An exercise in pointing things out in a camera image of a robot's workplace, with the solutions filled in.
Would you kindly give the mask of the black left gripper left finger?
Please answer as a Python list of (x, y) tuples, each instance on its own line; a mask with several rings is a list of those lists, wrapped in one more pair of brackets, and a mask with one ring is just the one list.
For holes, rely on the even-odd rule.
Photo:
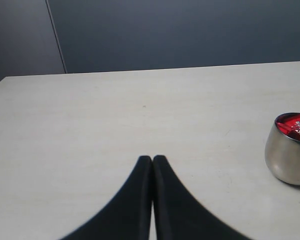
[(116, 195), (64, 240), (148, 240), (152, 214), (152, 159), (138, 158)]

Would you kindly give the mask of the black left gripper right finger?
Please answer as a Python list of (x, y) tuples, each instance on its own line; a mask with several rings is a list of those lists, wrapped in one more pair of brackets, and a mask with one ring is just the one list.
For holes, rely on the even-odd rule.
[(158, 240), (247, 240), (202, 206), (179, 180), (164, 155), (153, 158), (153, 197)]

